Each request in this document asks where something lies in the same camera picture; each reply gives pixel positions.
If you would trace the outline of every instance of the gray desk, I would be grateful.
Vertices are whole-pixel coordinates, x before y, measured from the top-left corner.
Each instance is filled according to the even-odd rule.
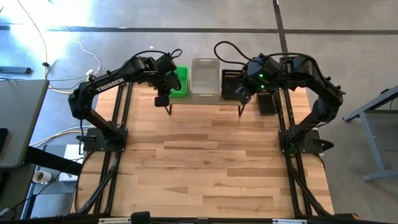
[[[0,82],[0,128],[8,129],[0,169],[19,167],[24,161],[48,86],[48,80]]]
[[[48,80],[0,81],[0,128],[8,129],[0,152],[0,172],[9,173],[0,194],[0,210],[26,199],[35,165],[22,162],[48,85]],[[15,208],[16,218],[23,208],[24,204]]]

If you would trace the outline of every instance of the black floor stripe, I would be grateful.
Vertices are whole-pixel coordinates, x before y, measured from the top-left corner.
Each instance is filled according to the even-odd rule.
[[[330,35],[398,35],[398,30],[330,30],[330,29],[284,29],[278,5],[274,5],[277,19],[277,29],[251,28],[150,28],[150,27],[88,27],[66,26],[70,32],[176,32],[176,33],[235,33],[235,34],[276,34],[283,40],[281,34],[330,34]],[[29,26],[25,24],[0,24],[0,30],[11,30],[13,27]],[[66,32],[63,26],[53,26],[45,29],[53,32]]]
[[[3,24],[0,30],[11,30],[20,24]],[[174,33],[239,33],[239,34],[276,34],[278,29],[246,29],[246,28],[145,28],[145,27],[86,27],[66,26],[70,32],[174,32]],[[48,27],[46,31],[67,32],[63,26]]]
[[[278,26],[278,31],[279,31],[280,47],[282,48],[282,52],[286,53],[287,52],[286,37],[284,32],[284,25],[282,23],[282,16],[280,14],[280,9],[278,5],[278,0],[273,0],[273,2],[274,2],[276,24]]]
[[[285,34],[398,35],[398,30],[317,30],[285,29]]]

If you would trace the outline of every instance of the white plastic bin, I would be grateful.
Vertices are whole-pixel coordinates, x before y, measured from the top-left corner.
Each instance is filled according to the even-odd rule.
[[[195,104],[217,104],[221,96],[220,71],[220,60],[217,58],[192,59],[190,91]]]

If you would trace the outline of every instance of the table leg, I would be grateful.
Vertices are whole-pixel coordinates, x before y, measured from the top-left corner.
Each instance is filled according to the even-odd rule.
[[[167,108],[167,106],[164,107],[169,115],[172,114],[172,106],[173,106],[173,105],[170,104],[170,105],[169,105],[169,108]]]
[[[242,113],[243,113],[243,110],[244,110],[244,107],[245,107],[246,105],[243,105],[242,106],[242,109],[241,109],[241,106],[238,106],[238,115],[239,115],[239,117],[241,117],[242,116]]]

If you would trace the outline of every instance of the black clamp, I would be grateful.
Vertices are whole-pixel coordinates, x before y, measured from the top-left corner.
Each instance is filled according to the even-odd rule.
[[[130,217],[131,224],[150,224],[149,212],[134,212]]]

